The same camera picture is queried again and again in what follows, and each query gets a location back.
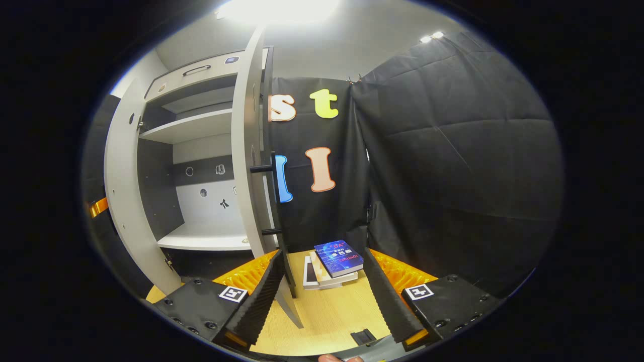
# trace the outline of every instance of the black curtain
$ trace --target black curtain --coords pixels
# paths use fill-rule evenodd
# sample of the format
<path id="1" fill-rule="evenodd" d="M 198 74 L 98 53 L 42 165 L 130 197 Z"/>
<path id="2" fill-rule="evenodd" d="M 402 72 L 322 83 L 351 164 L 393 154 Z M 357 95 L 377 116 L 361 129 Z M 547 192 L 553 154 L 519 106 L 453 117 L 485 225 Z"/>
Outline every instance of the black curtain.
<path id="1" fill-rule="evenodd" d="M 314 245 L 345 239 L 348 243 L 366 238 L 368 206 L 368 162 L 366 148 L 355 117 L 350 117 L 349 82 L 318 78 L 274 78 L 272 94 L 291 95 L 295 118 L 270 122 L 270 142 L 277 155 L 287 158 L 285 178 L 293 200 L 280 204 L 280 224 L 289 252 L 306 251 Z M 316 114 L 309 98 L 328 89 L 337 95 L 331 108 L 338 116 L 324 119 Z M 335 188 L 311 191 L 313 171 L 305 155 L 308 149 L 328 147 L 331 179 Z"/>
<path id="2" fill-rule="evenodd" d="M 563 188 L 551 116 L 472 33 L 393 57 L 352 86 L 370 156 L 370 246 L 507 294 L 543 255 Z"/>

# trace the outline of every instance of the orange letter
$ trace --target orange letter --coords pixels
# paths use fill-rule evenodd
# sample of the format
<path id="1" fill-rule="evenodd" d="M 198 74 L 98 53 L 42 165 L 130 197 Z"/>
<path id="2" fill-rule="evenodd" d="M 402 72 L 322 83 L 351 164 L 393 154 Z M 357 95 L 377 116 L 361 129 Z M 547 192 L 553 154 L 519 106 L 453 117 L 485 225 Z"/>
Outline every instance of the orange letter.
<path id="1" fill-rule="evenodd" d="M 292 120 L 295 118 L 295 108 L 291 104 L 295 99 L 290 95 L 275 94 L 269 98 L 270 121 Z"/>
<path id="2" fill-rule="evenodd" d="M 311 191 L 315 193 L 329 191 L 336 186 L 336 182 L 331 180 L 328 170 L 329 154 L 331 154 L 331 150 L 328 147 L 316 147 L 305 152 L 305 155 L 311 159 L 311 167 L 313 167 Z"/>

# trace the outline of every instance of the black clip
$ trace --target black clip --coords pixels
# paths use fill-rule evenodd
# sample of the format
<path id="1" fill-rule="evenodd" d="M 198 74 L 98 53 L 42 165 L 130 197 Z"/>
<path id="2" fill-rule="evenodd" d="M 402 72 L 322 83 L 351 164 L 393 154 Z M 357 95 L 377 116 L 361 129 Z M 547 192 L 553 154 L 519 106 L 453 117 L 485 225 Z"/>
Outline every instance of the black clip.
<path id="1" fill-rule="evenodd" d="M 374 335 L 368 329 L 364 329 L 362 332 L 351 333 L 351 336 L 359 346 L 366 345 L 367 347 L 371 347 L 371 342 L 375 341 Z"/>

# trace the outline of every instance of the drawer handle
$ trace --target drawer handle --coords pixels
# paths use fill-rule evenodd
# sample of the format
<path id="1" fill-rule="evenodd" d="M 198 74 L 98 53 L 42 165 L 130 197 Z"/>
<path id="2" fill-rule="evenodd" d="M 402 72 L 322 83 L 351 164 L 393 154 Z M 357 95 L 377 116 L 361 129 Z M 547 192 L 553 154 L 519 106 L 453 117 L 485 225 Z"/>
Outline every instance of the drawer handle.
<path id="1" fill-rule="evenodd" d="M 191 71 L 193 71 L 193 70 L 197 70 L 197 69 L 201 69 L 201 68 L 210 69 L 211 67 L 210 67 L 209 65 L 202 65 L 202 66 L 198 66 L 198 67 L 196 67 L 195 69 L 187 70 L 187 71 L 185 71 L 185 72 L 184 72 L 184 77 L 185 77 L 186 75 L 188 75 L 188 73 L 190 73 Z"/>

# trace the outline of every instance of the cabinet shelf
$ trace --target cabinet shelf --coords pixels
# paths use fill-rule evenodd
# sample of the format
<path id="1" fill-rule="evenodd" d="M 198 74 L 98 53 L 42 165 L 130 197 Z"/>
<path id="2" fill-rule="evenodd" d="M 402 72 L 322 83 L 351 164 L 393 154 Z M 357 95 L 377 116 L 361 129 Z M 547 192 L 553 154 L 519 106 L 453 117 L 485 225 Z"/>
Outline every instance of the cabinet shelf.
<path id="1" fill-rule="evenodd" d="M 197 138 L 231 132 L 232 109 L 213 111 L 176 120 L 150 129 L 139 137 L 144 140 L 177 144 Z"/>
<path id="2" fill-rule="evenodd" d="M 246 235 L 222 234 L 215 225 L 183 224 L 158 241 L 160 247 L 183 250 L 232 251 L 250 250 Z"/>

